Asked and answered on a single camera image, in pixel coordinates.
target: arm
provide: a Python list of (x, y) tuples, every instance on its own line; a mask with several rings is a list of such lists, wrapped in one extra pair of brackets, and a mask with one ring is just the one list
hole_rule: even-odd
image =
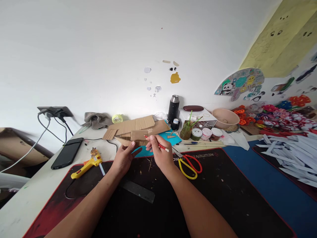
[(121, 146), (108, 173), (94, 189), (74, 208), (46, 237), (91, 237), (110, 197), (122, 177), (130, 168), (132, 159), (142, 150), (134, 153), (135, 142), (129, 147)]
[[(156, 164), (173, 186), (191, 237), (236, 238), (226, 220), (176, 167), (171, 143), (158, 135), (150, 136), (147, 140), (147, 150), (153, 151)], [(170, 152), (159, 148), (158, 142)]]

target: gray cloth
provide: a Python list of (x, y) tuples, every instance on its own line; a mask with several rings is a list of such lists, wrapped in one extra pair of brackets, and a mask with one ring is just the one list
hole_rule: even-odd
[(100, 128), (106, 128), (112, 124), (112, 120), (102, 113), (85, 112), (85, 123), (82, 124), (82, 126), (91, 126), (92, 129), (97, 130)]

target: power outlet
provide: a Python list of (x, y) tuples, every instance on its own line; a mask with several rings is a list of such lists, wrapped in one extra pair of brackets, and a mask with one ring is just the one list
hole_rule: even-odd
[(43, 109), (51, 111), (56, 117), (63, 116), (63, 117), (72, 117), (74, 116), (71, 111), (66, 106), (52, 106), (52, 107), (37, 107), (40, 111)]

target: hand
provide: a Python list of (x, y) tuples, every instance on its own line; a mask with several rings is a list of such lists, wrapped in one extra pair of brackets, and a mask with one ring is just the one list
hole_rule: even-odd
[[(151, 150), (151, 152), (153, 151), (155, 163), (163, 173), (165, 173), (167, 169), (175, 166), (173, 162), (172, 145), (170, 142), (164, 140), (159, 135), (150, 136), (146, 140), (149, 141), (146, 145), (146, 150)], [(169, 152), (160, 148), (158, 143), (169, 149)]]
[(115, 159), (111, 166), (111, 170), (115, 171), (117, 174), (123, 177), (128, 172), (132, 159), (141, 152), (142, 148), (139, 148), (138, 150), (133, 152), (134, 150), (134, 141), (131, 142), (128, 147), (121, 145), (116, 153)]

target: bowl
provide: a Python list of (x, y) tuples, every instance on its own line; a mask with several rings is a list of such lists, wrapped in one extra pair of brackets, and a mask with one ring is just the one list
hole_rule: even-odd
[(216, 128), (227, 129), (240, 122), (240, 118), (233, 111), (224, 108), (217, 108), (212, 111), (212, 115), (217, 118)]

